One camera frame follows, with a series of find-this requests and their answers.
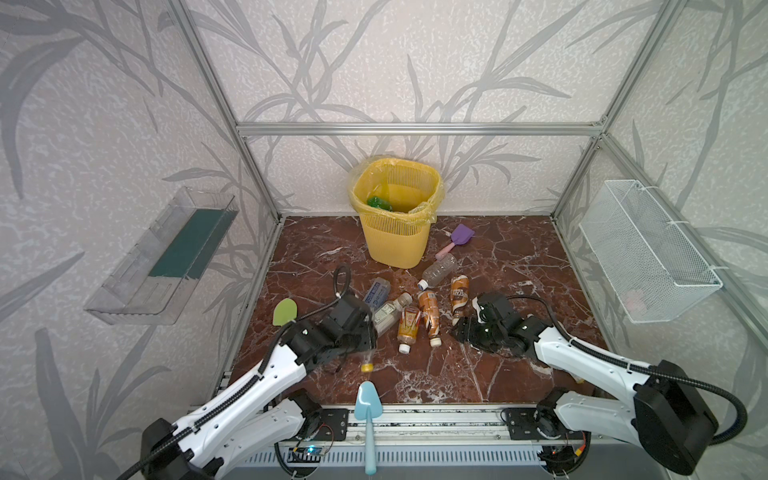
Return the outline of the red label bottle yellow cap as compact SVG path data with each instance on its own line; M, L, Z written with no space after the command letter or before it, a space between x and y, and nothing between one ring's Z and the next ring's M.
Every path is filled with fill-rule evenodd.
M360 371L362 373L371 373L374 371L373 353L368 352L361 362Z

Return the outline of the small green Sprite bottle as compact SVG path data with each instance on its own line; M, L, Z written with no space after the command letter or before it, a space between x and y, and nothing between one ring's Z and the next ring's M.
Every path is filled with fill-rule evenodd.
M369 197L367 199L367 205L371 208L381 209L389 212L393 211L392 204L388 200L379 196Z

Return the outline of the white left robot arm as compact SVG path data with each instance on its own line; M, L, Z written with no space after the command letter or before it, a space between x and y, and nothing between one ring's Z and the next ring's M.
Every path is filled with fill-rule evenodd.
M372 349L376 338L370 308L351 293L318 323L284 325L263 360L214 399L147 427L141 458L122 478L221 479L267 446L314 433L322 408L296 384L319 366Z

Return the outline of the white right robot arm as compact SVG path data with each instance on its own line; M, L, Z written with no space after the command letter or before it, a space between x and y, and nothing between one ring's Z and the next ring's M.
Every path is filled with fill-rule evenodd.
M453 337L486 353L529 357L606 394L554 388L532 416L541 436L604 435L643 449L676 474L694 472L719 424L679 366L636 363L570 334L552 310L547 319L524 317L512 302L500 292L458 301L452 308Z

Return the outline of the yellow ribbed plastic bin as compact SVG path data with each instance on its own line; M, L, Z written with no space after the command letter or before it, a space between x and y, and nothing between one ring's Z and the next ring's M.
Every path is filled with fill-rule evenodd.
M413 226L374 215L358 216L373 260L401 269L413 268L420 263L434 223Z

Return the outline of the yellow bin liner bag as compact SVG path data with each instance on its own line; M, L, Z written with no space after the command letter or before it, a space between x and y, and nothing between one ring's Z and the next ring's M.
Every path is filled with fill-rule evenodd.
M360 215L421 226L437 221L445 187L440 173L430 165L398 157L375 156L350 170L347 194L352 208ZM388 200L393 211L369 207L367 199L371 196Z

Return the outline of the clear bottle green label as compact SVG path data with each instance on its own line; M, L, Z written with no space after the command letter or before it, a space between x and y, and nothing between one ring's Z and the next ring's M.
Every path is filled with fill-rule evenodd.
M384 303L374 312L373 325L379 337L393 325L399 322L402 311L409 307L413 302L412 296L404 292L396 299Z

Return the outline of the gold red tea bottle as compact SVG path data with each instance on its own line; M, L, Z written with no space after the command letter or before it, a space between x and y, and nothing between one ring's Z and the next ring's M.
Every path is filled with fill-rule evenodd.
M398 324L398 351L409 354L418 338L421 311L416 307L406 307Z

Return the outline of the clear bottle white cap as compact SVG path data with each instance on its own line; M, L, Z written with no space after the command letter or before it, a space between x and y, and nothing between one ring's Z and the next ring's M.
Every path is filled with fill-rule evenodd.
M452 255L447 254L440 260L436 260L427 267L419 282L418 288L421 291L438 286L446 277L452 274L459 266L458 260Z

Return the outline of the light blue toy shovel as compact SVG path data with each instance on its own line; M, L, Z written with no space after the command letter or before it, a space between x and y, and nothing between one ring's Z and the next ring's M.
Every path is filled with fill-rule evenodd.
M365 424L365 473L373 476L377 472L377 454L374 438L373 420L383 413L383 405L375 385L371 381L363 382L357 392L354 416Z

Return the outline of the purple toy shovel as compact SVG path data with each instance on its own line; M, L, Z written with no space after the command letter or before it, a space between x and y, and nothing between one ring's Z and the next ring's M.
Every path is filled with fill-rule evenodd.
M474 234L475 232L471 228L464 224L459 224L450 235L450 243L436 253L435 259L442 260L455 247L467 244Z

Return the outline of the green circuit board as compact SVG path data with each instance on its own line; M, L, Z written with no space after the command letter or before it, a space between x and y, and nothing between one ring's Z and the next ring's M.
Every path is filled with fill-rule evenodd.
M331 443L298 445L289 450L289 459L293 463L319 463L332 447Z

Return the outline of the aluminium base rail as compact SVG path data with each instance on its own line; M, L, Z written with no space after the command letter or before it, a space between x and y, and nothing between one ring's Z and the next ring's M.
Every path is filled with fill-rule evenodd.
M373 420L376 451L390 445L400 451L409 445L432 448L455 445L458 452L486 452L490 445L523 443L564 443L571 445L591 436L606 437L647 447L638 431L639 423L632 412L615 400L584 397L570 392L563 397L561 416L553 433L544 430L543 415L533 405L431 406L414 409L392 405ZM301 438L343 445L365 445L365 424L356 420L346 408L334 410L330 434L322 436L320 427L312 434L281 442L297 442Z

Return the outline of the clear acrylic wall shelf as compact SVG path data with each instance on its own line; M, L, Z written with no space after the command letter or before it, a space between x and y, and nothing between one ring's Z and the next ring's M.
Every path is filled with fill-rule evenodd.
M238 213L233 194L180 188L84 310L112 326L175 324Z

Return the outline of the horizontal aluminium frame bar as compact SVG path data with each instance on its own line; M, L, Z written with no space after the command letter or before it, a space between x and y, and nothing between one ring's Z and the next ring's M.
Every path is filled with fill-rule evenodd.
M261 136L597 136L600 123L403 123L403 122L243 122L243 137Z

